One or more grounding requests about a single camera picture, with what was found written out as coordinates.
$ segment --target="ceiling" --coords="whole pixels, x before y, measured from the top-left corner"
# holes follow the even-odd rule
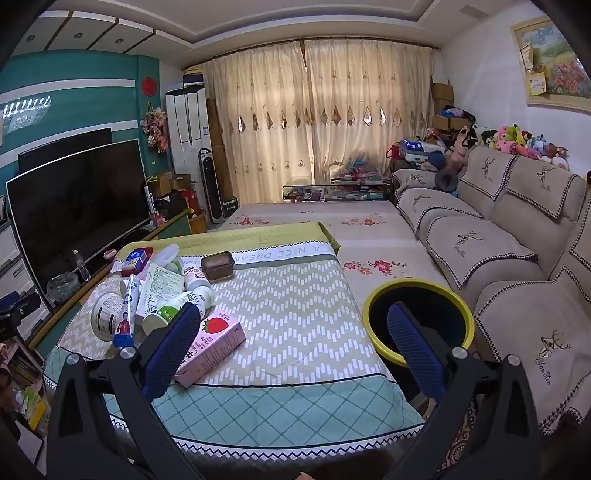
[[[43,49],[106,50],[149,55],[184,67],[237,48],[326,35],[442,46],[515,2],[356,1],[57,0],[31,26],[14,55]]]

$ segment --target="bedsheet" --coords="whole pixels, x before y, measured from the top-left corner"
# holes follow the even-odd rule
[[[196,465],[310,470],[415,436],[423,419],[374,351],[331,244],[315,222],[185,236],[182,257],[229,249],[235,275],[214,283],[215,306],[237,317],[246,342],[189,389],[171,385],[154,408]],[[70,352],[89,359],[116,350],[94,336],[92,305],[119,290],[118,263],[74,317],[45,361],[51,393]],[[137,329],[138,341],[141,328]],[[112,423],[132,447],[107,396]]]

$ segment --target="cardboard box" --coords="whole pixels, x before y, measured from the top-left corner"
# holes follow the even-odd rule
[[[174,379],[189,388],[246,340],[241,323],[215,310],[205,321]]]
[[[449,130],[449,118],[436,115],[431,121],[431,126],[438,130]]]
[[[159,199],[160,197],[164,197],[165,195],[168,195],[170,193],[172,178],[173,173],[171,171],[167,171],[165,173],[161,173],[160,175],[155,177],[154,181],[148,183],[154,200]]]
[[[449,100],[433,100],[433,115],[439,115],[447,105],[453,106]]]
[[[449,130],[461,130],[464,127],[470,127],[472,122],[467,118],[450,118],[449,119]]]
[[[453,87],[445,83],[433,83],[431,86],[433,100],[447,100],[453,103]]]

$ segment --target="white container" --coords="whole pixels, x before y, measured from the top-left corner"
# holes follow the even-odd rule
[[[201,314],[200,320],[205,317],[205,312],[213,303],[213,292],[209,287],[197,287],[194,291],[186,291],[181,293],[177,297],[164,302],[158,310],[154,313],[150,313],[142,324],[144,332],[149,335],[156,328],[164,328],[172,321],[179,310],[190,301],[199,308]]]
[[[196,262],[183,262],[183,277],[185,290],[193,291],[197,287],[211,287],[207,277],[201,270],[201,264]]]
[[[123,310],[123,297],[116,293],[105,293],[92,309],[92,331],[104,342],[112,342],[113,334]]]

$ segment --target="yellow bin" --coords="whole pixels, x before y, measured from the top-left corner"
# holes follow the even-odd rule
[[[365,300],[362,319],[377,352],[386,360],[407,367],[388,333],[388,309],[402,301],[421,325],[436,330],[450,346],[467,349],[474,338],[474,317],[454,292],[416,278],[393,280],[376,288]]]

